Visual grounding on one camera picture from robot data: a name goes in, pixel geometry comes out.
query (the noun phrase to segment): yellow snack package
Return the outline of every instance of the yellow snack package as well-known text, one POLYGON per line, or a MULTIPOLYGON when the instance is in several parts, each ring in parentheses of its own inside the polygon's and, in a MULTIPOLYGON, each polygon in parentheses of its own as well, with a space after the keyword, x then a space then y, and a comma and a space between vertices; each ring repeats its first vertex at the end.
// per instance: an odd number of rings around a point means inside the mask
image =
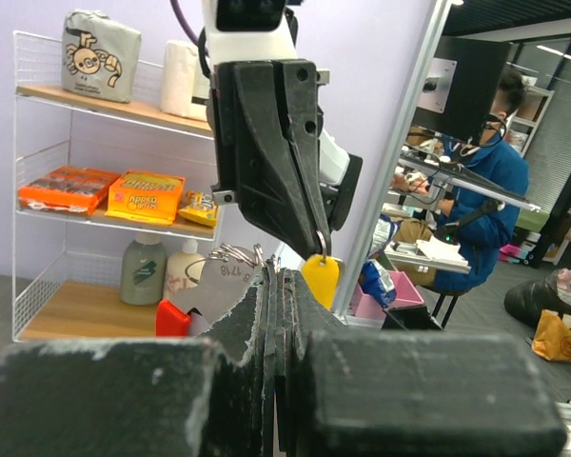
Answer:
POLYGON ((178 209, 178 214, 188 221, 208 227, 216 227, 218 207, 213 203, 211 195, 189 190, 184 203, 184 207, 178 209))
POLYGON ((107 216, 169 226, 175 220, 185 179, 130 169, 110 186, 107 216))

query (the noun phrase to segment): key ring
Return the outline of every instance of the key ring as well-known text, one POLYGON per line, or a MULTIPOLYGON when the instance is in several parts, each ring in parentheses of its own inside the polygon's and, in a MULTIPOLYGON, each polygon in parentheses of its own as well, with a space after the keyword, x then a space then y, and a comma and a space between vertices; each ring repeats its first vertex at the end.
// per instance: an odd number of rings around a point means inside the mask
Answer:
POLYGON ((317 236, 320 239, 320 245, 322 246, 322 255, 324 256, 322 259, 322 265, 325 265, 325 261, 327 259, 327 247, 325 245, 325 238, 319 230, 317 230, 317 236))
POLYGON ((189 264, 184 269, 184 275, 190 282, 198 286, 199 280, 191 277, 190 274, 188 273, 188 270, 193 265, 199 264, 201 262, 208 262, 210 260, 219 260, 221 262, 228 262, 231 258, 235 259, 237 262, 246 264, 252 268, 255 268, 259 265, 262 267, 266 267, 266 262, 263 260, 263 249, 260 245, 258 244, 254 245, 254 258, 252 259, 249 255, 241 251, 239 248, 235 248, 234 246, 228 243, 222 243, 219 248, 212 250, 207 255, 207 257, 196 260, 191 264, 189 264))

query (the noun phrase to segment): ceiling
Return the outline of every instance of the ceiling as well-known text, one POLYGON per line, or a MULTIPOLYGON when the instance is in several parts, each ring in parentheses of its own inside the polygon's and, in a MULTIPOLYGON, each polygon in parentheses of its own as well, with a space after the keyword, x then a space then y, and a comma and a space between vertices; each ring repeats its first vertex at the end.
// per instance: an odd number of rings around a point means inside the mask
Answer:
POLYGON ((464 0, 464 2, 464 5, 451 8, 444 27, 444 35, 463 36, 571 18, 571 0, 464 0))

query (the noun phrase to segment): blue jacket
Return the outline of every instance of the blue jacket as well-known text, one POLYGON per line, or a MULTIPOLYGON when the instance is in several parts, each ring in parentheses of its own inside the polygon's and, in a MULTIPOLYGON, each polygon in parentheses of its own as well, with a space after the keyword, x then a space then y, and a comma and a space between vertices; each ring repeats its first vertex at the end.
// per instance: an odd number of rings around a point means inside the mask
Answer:
MULTIPOLYGON (((454 144, 446 144, 446 155, 454 144)), ((528 166, 506 142, 476 151, 467 167, 511 192, 523 196, 529 185, 528 166)), ((455 204, 449 217, 442 215, 438 225, 456 221, 482 205, 486 197, 467 189, 454 188, 455 204)), ((444 291, 468 290, 484 283, 493 272, 499 249, 507 245, 514 232, 520 210, 506 205, 502 211, 487 214, 459 229, 456 238, 460 254, 469 262, 469 274, 438 271, 434 288, 444 291)))

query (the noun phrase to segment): person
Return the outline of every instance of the person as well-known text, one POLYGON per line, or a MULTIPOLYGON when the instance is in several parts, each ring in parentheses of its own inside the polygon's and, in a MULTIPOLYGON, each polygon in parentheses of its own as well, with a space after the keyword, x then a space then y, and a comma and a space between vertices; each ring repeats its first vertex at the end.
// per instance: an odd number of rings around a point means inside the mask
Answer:
MULTIPOLYGON (((524 82, 522 75, 512 68, 507 68, 499 84, 491 114, 503 121, 514 113, 524 99, 524 82)), ((451 162, 459 162, 480 176, 492 181, 506 190, 525 195, 528 188, 528 167, 521 156, 505 141, 500 140, 501 123, 487 124, 481 137, 482 148, 473 148, 456 142, 445 142, 444 154, 451 162)), ((393 177, 392 188, 402 191, 427 193, 428 183, 408 183, 404 176, 393 177)), ((454 188, 454 199, 439 202, 441 215, 437 224, 442 225, 456 221, 464 215, 479 208, 486 197, 468 189, 454 188)), ((431 287, 440 292, 464 292, 484 283, 497 264, 499 250, 507 245, 514 232, 520 210, 506 205, 502 211, 486 214, 476 221, 464 226, 456 233, 459 241, 460 255, 463 256, 471 270, 469 274, 449 271, 436 271, 431 268, 427 272, 418 272, 416 268, 398 265, 405 271, 410 280, 418 286, 431 287)), ((406 219, 402 221, 394 240, 414 243, 418 239, 429 240, 432 231, 425 221, 406 219)))

